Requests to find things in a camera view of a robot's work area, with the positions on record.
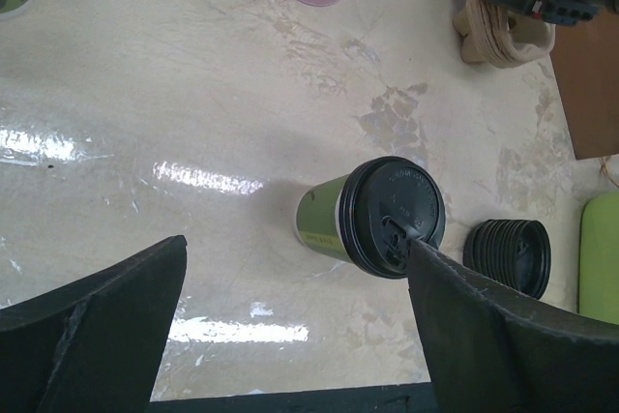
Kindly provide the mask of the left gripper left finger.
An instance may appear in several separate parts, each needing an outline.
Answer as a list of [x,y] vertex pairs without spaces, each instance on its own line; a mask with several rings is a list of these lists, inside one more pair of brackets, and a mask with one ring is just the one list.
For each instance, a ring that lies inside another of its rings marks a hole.
[[143,412],[187,270],[168,237],[1,310],[4,412]]

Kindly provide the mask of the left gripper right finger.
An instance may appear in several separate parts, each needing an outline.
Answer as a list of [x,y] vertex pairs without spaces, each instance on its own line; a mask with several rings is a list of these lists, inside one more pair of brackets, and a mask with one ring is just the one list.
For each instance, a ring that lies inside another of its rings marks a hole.
[[616,325],[524,295],[417,240],[406,271],[441,411],[617,411]]

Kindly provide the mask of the green paper coffee cup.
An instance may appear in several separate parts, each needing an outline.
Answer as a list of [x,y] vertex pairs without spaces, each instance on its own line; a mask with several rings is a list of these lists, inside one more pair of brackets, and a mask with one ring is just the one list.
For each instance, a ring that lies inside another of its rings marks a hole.
[[340,197],[347,178],[310,188],[297,206],[295,227],[300,241],[312,251],[352,263],[339,231]]

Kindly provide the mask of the black plastic cup lid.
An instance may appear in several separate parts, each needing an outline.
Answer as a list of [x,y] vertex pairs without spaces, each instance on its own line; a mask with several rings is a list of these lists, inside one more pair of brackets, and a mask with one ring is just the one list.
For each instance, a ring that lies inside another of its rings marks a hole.
[[440,246],[446,212],[427,171],[408,159],[387,156],[364,162],[347,176],[338,221],[354,265],[374,277],[400,280],[406,277],[414,242]]

